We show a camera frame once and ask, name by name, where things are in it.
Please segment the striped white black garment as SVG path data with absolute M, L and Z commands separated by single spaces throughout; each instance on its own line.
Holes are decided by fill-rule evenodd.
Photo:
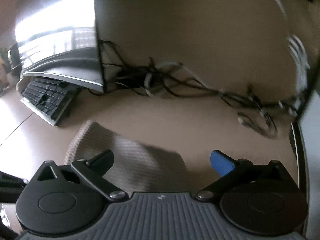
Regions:
M 79 158 L 89 160 L 104 150 L 114 153 L 114 165 L 103 178 L 128 194 L 192 189 L 186 165 L 177 152 L 131 140 L 95 121 L 81 126 L 67 149 L 65 164 Z

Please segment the left computer monitor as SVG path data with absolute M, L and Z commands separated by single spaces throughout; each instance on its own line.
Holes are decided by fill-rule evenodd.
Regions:
M 47 77 L 104 92 L 94 0 L 19 0 L 21 77 Z

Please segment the black keyboard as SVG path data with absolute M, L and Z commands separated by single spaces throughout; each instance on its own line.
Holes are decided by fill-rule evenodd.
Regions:
M 81 88 L 46 77 L 33 78 L 22 92 L 22 102 L 43 120 L 56 126 Z

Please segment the right curved monitor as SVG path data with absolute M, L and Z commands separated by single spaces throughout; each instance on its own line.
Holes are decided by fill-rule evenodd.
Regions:
M 319 86 L 291 124 L 290 144 L 297 159 L 298 187 L 309 206 L 302 234 L 319 239 Z

